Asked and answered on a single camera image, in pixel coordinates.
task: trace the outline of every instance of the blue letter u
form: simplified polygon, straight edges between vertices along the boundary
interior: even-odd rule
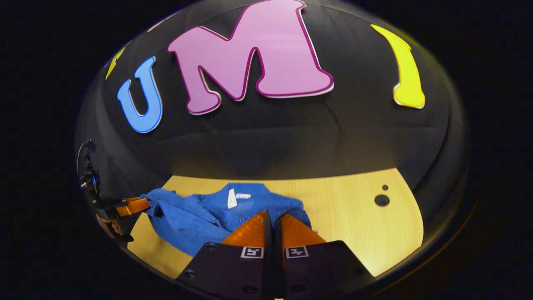
[[[122,105],[126,119],[130,126],[140,133],[147,133],[157,127],[163,115],[163,103],[152,73],[152,65],[155,61],[155,57],[150,57],[137,68],[134,74],[135,78],[141,81],[142,91],[148,103],[148,110],[144,115],[139,114],[133,104],[130,94],[131,80],[126,80],[118,89],[117,98]]]

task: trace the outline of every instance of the black background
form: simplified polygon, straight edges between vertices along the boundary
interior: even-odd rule
[[[96,226],[87,227],[92,216],[76,189],[71,153],[78,105],[93,75],[122,45],[184,4],[2,4],[9,17],[3,30],[5,216],[15,229],[6,249],[22,246],[4,259],[5,288],[15,293],[9,298],[188,298],[135,265]],[[531,298],[527,9],[475,1],[358,4],[411,34],[455,81],[473,130],[479,191],[478,206],[457,238],[378,298]]]

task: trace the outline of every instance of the wooden table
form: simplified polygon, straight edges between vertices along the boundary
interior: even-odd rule
[[[263,183],[272,193],[303,202],[313,230],[326,241],[344,241],[368,271],[377,276],[422,244],[424,226],[413,194],[397,169],[355,175],[294,180],[227,180],[173,176],[163,189],[182,197],[212,194],[228,183]],[[374,199],[386,195],[390,203]],[[146,214],[133,227],[128,250],[171,277],[192,257],[162,240]]]

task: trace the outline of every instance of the blue sweater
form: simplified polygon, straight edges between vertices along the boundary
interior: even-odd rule
[[[158,188],[141,198],[151,205],[145,212],[157,234],[191,256],[206,242],[222,242],[263,210],[269,211],[272,226],[289,213],[311,228],[300,200],[271,193],[263,184],[229,183],[214,194],[186,198]]]

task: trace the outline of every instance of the pink letter m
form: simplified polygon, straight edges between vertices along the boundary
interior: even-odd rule
[[[333,77],[322,70],[302,19],[305,3],[265,0],[244,9],[229,39],[197,26],[175,39],[174,52],[189,94],[187,109],[201,115],[217,109],[220,95],[208,88],[204,73],[233,100],[246,94],[255,51],[263,75],[257,91],[269,98],[314,96],[333,89]]]

